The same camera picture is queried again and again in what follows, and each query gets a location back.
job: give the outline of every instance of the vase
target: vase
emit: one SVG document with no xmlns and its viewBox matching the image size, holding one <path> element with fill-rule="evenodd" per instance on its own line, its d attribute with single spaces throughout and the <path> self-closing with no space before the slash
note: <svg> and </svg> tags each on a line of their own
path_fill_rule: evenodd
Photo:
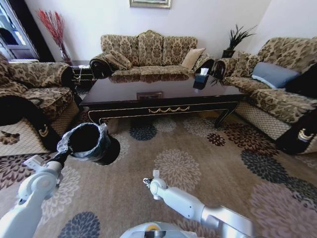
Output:
<svg viewBox="0 0 317 238">
<path fill-rule="evenodd" d="M 224 50 L 221 58 L 231 58 L 235 51 Z"/>
<path fill-rule="evenodd" d="M 71 60 L 70 60 L 70 57 L 69 57 L 69 55 L 68 55 L 68 53 L 67 53 L 67 51 L 65 49 L 64 43 L 63 42 L 59 43 L 58 47 L 59 47 L 59 50 L 60 50 L 60 56 L 63 59 L 63 61 L 65 63 L 70 63 Z"/>
</svg>

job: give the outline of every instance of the throw pillow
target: throw pillow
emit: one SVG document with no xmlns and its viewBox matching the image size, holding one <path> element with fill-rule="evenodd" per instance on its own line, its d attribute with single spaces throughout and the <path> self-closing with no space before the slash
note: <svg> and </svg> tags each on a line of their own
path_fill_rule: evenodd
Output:
<svg viewBox="0 0 317 238">
<path fill-rule="evenodd" d="M 260 61 L 260 56 L 239 52 L 238 60 L 231 77 L 251 77 L 254 67 Z"/>
<path fill-rule="evenodd" d="M 0 54 L 0 85 L 10 82 L 10 64 L 6 57 Z"/>
<path fill-rule="evenodd" d="M 281 66 L 259 62 L 255 66 L 252 78 L 271 88 L 284 88 L 286 83 L 299 76 L 299 72 Z"/>
<path fill-rule="evenodd" d="M 202 55 L 202 53 L 206 50 L 206 48 L 201 49 L 190 49 L 190 51 L 187 53 L 182 66 L 188 69 L 193 69 L 195 66 L 198 58 Z"/>
<path fill-rule="evenodd" d="M 310 98 L 317 98 L 317 63 L 313 64 L 305 73 L 289 81 L 285 85 L 286 92 L 297 93 Z"/>
<path fill-rule="evenodd" d="M 110 53 L 113 55 L 113 57 L 120 62 L 123 66 L 125 66 L 127 69 L 132 69 L 132 64 L 130 60 L 124 56 L 123 54 L 117 52 L 117 51 L 110 51 Z"/>
<path fill-rule="evenodd" d="M 115 68 L 119 70 L 127 70 L 128 68 L 125 67 L 123 64 L 121 64 L 119 61 L 117 61 L 112 54 L 105 55 L 105 59 L 108 61 L 108 63 Z"/>
</svg>

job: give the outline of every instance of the patterned cushion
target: patterned cushion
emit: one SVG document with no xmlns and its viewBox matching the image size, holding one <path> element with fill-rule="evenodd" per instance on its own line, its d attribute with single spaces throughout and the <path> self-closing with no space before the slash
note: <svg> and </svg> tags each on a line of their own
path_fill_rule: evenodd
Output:
<svg viewBox="0 0 317 238">
<path fill-rule="evenodd" d="M 128 69 L 122 63 L 117 61 L 112 54 L 105 55 L 105 59 L 112 66 L 111 68 L 113 68 L 113 71 L 115 69 L 119 69 L 119 70 L 127 70 Z"/>
<path fill-rule="evenodd" d="M 142 66 L 141 81 L 152 83 L 156 81 L 182 81 L 194 76 L 194 71 L 178 65 Z"/>
<path fill-rule="evenodd" d="M 163 65 L 181 64 L 190 49 L 197 47 L 197 38 L 166 36 L 163 40 Z"/>
<path fill-rule="evenodd" d="M 20 83 L 11 81 L 6 84 L 0 85 L 0 91 L 6 93 L 17 93 L 19 95 L 23 95 L 28 88 Z"/>
<path fill-rule="evenodd" d="M 0 54 L 0 85 L 8 83 L 10 81 L 10 64 L 6 57 Z"/>
<path fill-rule="evenodd" d="M 70 88 L 32 88 L 23 96 L 41 108 L 50 121 L 56 120 L 73 101 Z"/>
<path fill-rule="evenodd" d="M 246 52 L 239 52 L 238 61 L 232 73 L 232 77 L 251 77 L 254 67 L 261 58 Z"/>
<path fill-rule="evenodd" d="M 162 66 L 163 36 L 149 30 L 141 33 L 138 40 L 140 66 Z"/>
<path fill-rule="evenodd" d="M 206 50 L 206 48 L 201 49 L 190 49 L 190 51 L 187 53 L 182 66 L 185 68 L 192 69 L 194 68 L 198 58 L 202 55 L 202 53 Z"/>
<path fill-rule="evenodd" d="M 127 69 L 131 69 L 132 68 L 132 64 L 131 64 L 130 60 L 127 57 L 125 57 L 123 54 L 121 54 L 121 53 L 119 53 L 117 51 L 110 51 L 110 53 L 124 67 L 126 67 Z"/>
<path fill-rule="evenodd" d="M 12 79 L 27 87 L 61 87 L 61 77 L 69 67 L 66 63 L 14 63 L 10 67 Z"/>
<path fill-rule="evenodd" d="M 127 57 L 133 65 L 139 65 L 138 38 L 136 36 L 103 35 L 101 49 L 104 53 L 117 51 Z"/>
<path fill-rule="evenodd" d="M 250 95 L 249 102 L 286 123 L 297 122 L 317 107 L 317 100 L 282 89 L 256 90 Z"/>
<path fill-rule="evenodd" d="M 139 67 L 132 67 L 129 70 L 117 70 L 110 77 L 113 83 L 128 83 L 140 81 L 141 71 Z"/>
<path fill-rule="evenodd" d="M 264 62 L 303 72 L 307 66 L 317 62 L 317 39 L 272 38 L 258 55 Z"/>
<path fill-rule="evenodd" d="M 253 91 L 257 89 L 270 88 L 266 84 L 251 78 L 227 77 L 223 80 L 223 82 L 227 85 L 231 85 L 231 86 L 235 86 L 239 88 L 239 90 L 244 93 L 252 93 Z"/>
</svg>

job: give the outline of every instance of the gray pillow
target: gray pillow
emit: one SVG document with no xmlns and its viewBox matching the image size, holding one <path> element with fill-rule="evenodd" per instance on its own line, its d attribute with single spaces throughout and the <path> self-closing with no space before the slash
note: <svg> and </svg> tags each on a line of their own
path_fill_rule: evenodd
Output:
<svg viewBox="0 0 317 238">
<path fill-rule="evenodd" d="M 299 76 L 299 72 L 271 63 L 259 62 L 255 66 L 252 78 L 271 88 L 284 88 L 286 83 Z"/>
</svg>

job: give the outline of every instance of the white wall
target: white wall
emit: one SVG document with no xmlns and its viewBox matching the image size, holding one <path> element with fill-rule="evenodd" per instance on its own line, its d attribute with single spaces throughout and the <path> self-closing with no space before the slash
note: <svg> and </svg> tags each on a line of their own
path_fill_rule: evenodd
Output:
<svg viewBox="0 0 317 238">
<path fill-rule="evenodd" d="M 317 36 L 317 0 L 272 0 L 247 52 L 257 53 L 273 37 Z"/>
<path fill-rule="evenodd" d="M 148 29 L 163 35 L 195 36 L 198 47 L 219 58 L 229 45 L 229 31 L 259 24 L 271 0 L 172 0 L 171 9 L 130 8 L 129 0 L 26 0 L 54 58 L 58 47 L 35 10 L 56 10 L 66 22 L 65 43 L 73 60 L 101 53 L 103 34 L 137 35 Z M 236 49 L 244 49 L 246 39 Z"/>
</svg>

